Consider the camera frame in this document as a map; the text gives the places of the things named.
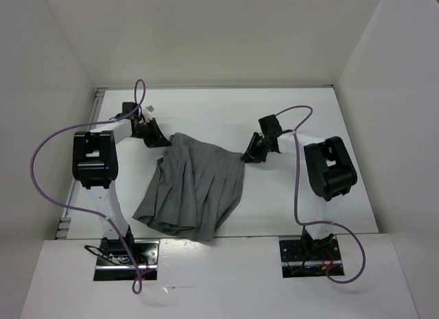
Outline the grey pleated skirt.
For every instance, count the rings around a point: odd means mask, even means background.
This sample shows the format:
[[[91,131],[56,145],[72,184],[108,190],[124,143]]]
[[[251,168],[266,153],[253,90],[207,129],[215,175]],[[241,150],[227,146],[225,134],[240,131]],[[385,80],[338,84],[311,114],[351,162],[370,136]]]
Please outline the grey pleated skirt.
[[[244,173],[241,153],[175,133],[133,218],[166,235],[212,241],[241,200]]]

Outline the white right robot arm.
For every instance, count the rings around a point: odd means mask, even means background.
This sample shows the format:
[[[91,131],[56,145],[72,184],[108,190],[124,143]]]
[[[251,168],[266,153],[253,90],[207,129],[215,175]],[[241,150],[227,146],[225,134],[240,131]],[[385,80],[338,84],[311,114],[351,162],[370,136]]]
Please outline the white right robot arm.
[[[327,203],[335,197],[348,194],[357,183],[357,172],[340,137],[316,139],[299,136],[296,131],[285,130],[274,134],[255,132],[241,156],[245,163],[263,163],[269,153],[291,154],[296,157],[294,179],[294,221],[302,227],[300,250],[304,257],[317,259],[333,239]],[[316,197],[324,200],[314,206],[313,218],[303,222],[299,218],[298,201],[301,160],[305,161],[309,186]]]

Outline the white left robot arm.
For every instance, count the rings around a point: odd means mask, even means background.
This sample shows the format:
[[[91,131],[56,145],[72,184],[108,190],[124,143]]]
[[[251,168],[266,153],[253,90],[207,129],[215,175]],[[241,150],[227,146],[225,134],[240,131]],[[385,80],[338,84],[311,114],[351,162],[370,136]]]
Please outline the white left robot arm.
[[[88,191],[103,230],[102,247],[118,262],[127,264],[137,255],[130,225],[123,216],[115,181],[119,174],[116,145],[124,139],[142,139],[146,147],[168,147],[170,141],[151,116],[134,113],[113,119],[73,137],[73,177]]]

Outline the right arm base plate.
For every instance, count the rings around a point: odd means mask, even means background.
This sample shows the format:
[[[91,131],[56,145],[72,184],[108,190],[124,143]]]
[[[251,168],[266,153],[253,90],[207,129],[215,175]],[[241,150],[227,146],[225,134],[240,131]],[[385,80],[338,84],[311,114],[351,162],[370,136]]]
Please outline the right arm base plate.
[[[327,269],[331,276],[344,276],[337,239],[323,250],[309,254],[299,237],[281,238],[278,245],[284,279],[325,276]]]

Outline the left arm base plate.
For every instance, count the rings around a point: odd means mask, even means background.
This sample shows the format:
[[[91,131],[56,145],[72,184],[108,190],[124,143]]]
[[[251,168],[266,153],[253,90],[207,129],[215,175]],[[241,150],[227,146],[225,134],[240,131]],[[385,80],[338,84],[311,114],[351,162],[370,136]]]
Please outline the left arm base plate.
[[[143,281],[157,280],[159,246],[159,240],[153,239],[130,244]],[[84,248],[96,257],[94,281],[130,281],[137,277],[133,262],[119,240],[113,245],[101,240],[99,246],[85,245]]]

